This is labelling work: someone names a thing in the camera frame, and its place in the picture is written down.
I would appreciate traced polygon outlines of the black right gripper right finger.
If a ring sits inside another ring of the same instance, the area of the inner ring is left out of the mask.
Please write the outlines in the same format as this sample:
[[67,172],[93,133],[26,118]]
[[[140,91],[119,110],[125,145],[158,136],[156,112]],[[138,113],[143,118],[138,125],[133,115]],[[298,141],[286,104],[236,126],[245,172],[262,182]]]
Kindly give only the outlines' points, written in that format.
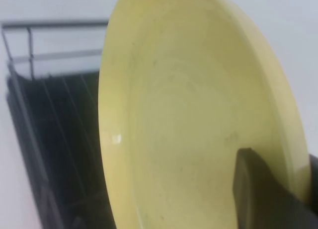
[[310,174],[310,201],[308,211],[310,213],[318,212],[318,158],[309,154],[309,174]]

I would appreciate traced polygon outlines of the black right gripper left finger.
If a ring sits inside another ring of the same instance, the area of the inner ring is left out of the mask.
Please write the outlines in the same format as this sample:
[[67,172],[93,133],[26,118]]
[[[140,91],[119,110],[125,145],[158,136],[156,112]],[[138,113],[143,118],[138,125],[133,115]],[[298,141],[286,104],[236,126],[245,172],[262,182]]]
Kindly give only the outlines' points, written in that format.
[[233,195],[240,229],[316,229],[318,214],[274,177],[251,148],[239,149]]

